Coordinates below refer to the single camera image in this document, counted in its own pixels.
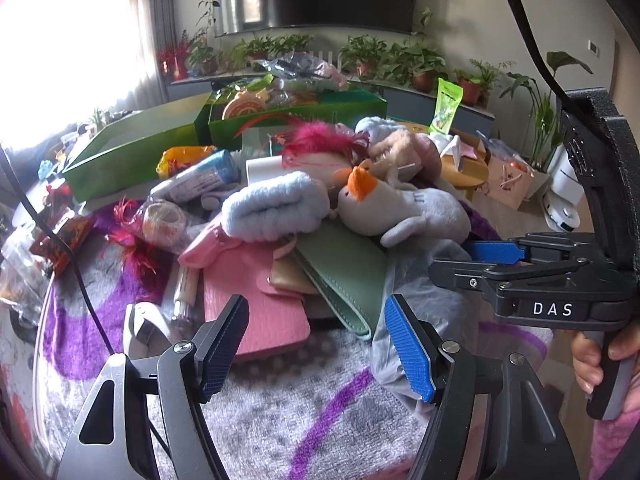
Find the pink feather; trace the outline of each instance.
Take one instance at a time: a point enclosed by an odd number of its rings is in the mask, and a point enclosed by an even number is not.
[[[282,149],[282,165],[297,166],[296,159],[311,153],[337,153],[344,156],[352,166],[369,156],[367,134],[347,135],[336,132],[333,124],[313,121],[302,124],[285,142]]]

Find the black cable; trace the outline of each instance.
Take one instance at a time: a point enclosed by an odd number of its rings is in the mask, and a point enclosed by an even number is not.
[[[549,72],[549,68],[546,66],[545,60],[542,58],[542,54],[540,54],[540,50],[538,48],[538,44],[536,43],[536,38],[533,35],[533,31],[531,30],[531,26],[529,24],[529,19],[527,18],[527,13],[524,10],[524,6],[522,4],[522,0],[507,0],[509,6],[511,7],[511,13],[518,25],[518,29],[520,30],[520,35],[529,51],[529,55],[533,60],[534,65],[540,72],[542,79],[545,80],[545,83],[551,88],[551,91],[556,94],[556,96],[562,102],[562,106],[566,108],[571,114],[573,114],[589,131],[596,136],[599,140],[604,142],[606,146],[612,146],[611,141],[602,133],[602,130],[598,127],[598,125],[591,119],[587,117],[587,115],[580,110],[578,105],[571,100],[571,98],[564,92],[562,87],[558,84],[558,82],[554,79],[551,72]]]
[[[11,163],[9,162],[9,159],[6,156],[6,153],[4,152],[4,148],[2,147],[2,144],[0,144],[0,167],[2,167],[2,171],[4,171],[4,174],[6,175],[7,180],[9,181],[9,184],[13,188],[14,193],[20,199],[20,203],[27,210],[27,213],[29,213],[29,216],[31,216],[33,221],[36,222],[36,225],[44,232],[44,234],[46,234],[53,241],[53,243],[55,243],[60,248],[60,250],[62,250],[68,256],[69,264],[71,264],[71,267],[74,270],[74,274],[76,275],[76,280],[78,280],[78,287],[80,288],[82,298],[86,303],[86,307],[89,311],[89,314],[91,314],[91,317],[94,320],[95,327],[98,329],[98,332],[100,332],[100,336],[102,337],[102,341],[104,342],[104,345],[107,347],[107,351],[109,352],[109,355],[115,354],[115,352],[113,351],[113,347],[111,346],[111,343],[109,341],[109,338],[107,337],[107,333],[104,331],[102,323],[100,323],[100,320],[98,319],[98,316],[95,313],[94,306],[91,304],[91,300],[89,300],[89,294],[86,291],[84,280],[82,279],[82,274],[80,272],[80,267],[78,265],[78,261],[76,260],[76,255],[71,250],[71,248],[64,242],[64,240],[62,240],[62,238],[60,238],[57,234],[55,234],[55,232],[53,232],[53,230],[47,225],[47,223],[42,219],[42,217],[34,209],[33,205],[31,205],[31,202],[29,201],[27,195],[22,190],[22,186],[20,185],[18,178],[15,176],[14,168],[11,167]],[[169,446],[167,446],[166,442],[162,439],[162,437],[158,433],[158,430],[156,430],[156,427],[153,425],[151,421],[149,421],[149,426],[151,427],[151,433],[154,434],[155,438],[158,440],[158,444],[160,444],[160,446],[162,447],[162,449],[164,449],[164,452],[167,453],[170,459],[171,453],[169,452]]]

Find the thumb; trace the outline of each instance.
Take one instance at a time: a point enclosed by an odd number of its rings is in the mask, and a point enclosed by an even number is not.
[[[609,345],[609,357],[622,361],[640,351],[640,323],[632,322]]]

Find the green box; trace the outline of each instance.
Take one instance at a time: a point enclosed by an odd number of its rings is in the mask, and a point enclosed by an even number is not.
[[[286,110],[270,110],[269,112],[247,114],[225,120],[213,118],[214,110],[212,108],[209,118],[211,142],[219,148],[240,150],[242,148],[242,138],[234,138],[238,130],[257,116],[277,111],[291,113],[307,120],[318,119],[333,124],[342,123],[350,128],[355,128],[356,124],[365,117],[386,117],[386,101],[371,92],[351,86],[345,92],[320,94],[319,102],[316,104],[296,106]],[[259,125],[277,126],[282,123],[282,119],[269,118],[260,122]]]
[[[209,142],[210,93],[180,99],[108,124],[62,172],[78,202],[158,178],[162,153]]]

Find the wooden floor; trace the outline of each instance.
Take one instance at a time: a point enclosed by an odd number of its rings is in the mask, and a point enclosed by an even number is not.
[[[491,222],[502,238],[550,231],[542,216],[542,210],[535,201],[523,203],[516,211],[476,193],[472,203],[478,212]],[[578,231],[593,232],[593,224],[585,201],[580,204],[578,212],[581,220]],[[593,421],[586,415],[584,394],[575,383],[570,339],[564,332],[556,333],[549,356],[538,375],[543,384],[552,384],[564,393],[560,419],[574,450],[580,477],[586,480],[591,467],[590,445]]]

